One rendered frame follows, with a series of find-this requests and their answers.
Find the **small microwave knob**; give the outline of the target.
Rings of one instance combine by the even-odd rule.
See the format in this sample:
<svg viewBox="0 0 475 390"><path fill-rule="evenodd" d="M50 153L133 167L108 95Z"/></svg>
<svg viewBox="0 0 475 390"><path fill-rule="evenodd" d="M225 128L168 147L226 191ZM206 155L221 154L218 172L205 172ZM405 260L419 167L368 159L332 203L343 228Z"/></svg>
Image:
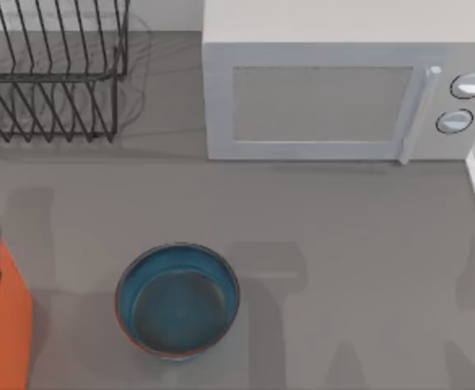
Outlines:
<svg viewBox="0 0 475 390"><path fill-rule="evenodd" d="M443 134L460 133L471 126L473 119L473 113L466 109L444 112L436 121L436 129Z"/></svg>

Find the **orange toaster with metal rim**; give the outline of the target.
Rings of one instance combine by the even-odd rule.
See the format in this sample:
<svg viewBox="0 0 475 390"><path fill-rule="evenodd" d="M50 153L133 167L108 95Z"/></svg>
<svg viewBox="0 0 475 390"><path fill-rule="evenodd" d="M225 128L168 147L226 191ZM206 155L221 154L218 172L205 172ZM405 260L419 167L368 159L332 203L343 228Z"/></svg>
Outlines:
<svg viewBox="0 0 475 390"><path fill-rule="evenodd" d="M0 390L26 390L33 299L0 231Z"/></svg>

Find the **large microwave knob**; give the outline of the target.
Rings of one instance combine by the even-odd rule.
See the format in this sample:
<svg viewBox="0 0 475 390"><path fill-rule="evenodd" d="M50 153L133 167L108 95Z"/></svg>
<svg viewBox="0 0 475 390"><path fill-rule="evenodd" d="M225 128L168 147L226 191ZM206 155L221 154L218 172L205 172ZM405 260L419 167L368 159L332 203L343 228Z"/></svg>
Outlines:
<svg viewBox="0 0 475 390"><path fill-rule="evenodd" d="M475 71L457 76L451 82L450 92L460 100L475 98Z"/></svg>

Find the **blue bowl with orange rim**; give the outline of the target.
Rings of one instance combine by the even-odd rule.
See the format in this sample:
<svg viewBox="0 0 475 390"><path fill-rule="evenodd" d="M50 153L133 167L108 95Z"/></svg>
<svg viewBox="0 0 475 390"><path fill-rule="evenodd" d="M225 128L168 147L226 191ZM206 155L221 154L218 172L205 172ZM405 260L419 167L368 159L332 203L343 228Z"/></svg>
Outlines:
<svg viewBox="0 0 475 390"><path fill-rule="evenodd" d="M223 256L177 242L132 261L118 280L114 302L120 329L133 344L164 360L185 361L227 335L241 291Z"/></svg>

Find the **pale microwave oven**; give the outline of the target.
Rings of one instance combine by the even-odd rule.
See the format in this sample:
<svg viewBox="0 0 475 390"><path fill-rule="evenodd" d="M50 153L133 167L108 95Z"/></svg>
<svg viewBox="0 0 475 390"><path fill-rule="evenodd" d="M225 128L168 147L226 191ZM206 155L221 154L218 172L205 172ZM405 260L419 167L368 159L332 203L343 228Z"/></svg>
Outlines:
<svg viewBox="0 0 475 390"><path fill-rule="evenodd" d="M475 0L205 0L206 43L422 44L446 50L414 160L464 160L475 143L475 98L451 95L451 82L475 71ZM443 134L438 117L466 109L473 123Z"/></svg>

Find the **microwave oven door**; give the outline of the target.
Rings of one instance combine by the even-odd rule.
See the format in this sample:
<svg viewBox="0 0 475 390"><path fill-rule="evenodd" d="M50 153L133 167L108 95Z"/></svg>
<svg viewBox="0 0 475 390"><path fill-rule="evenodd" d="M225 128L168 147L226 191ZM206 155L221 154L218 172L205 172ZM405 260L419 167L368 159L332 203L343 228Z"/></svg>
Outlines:
<svg viewBox="0 0 475 390"><path fill-rule="evenodd" d="M206 43L215 160L399 160L446 50L422 44Z"/></svg>

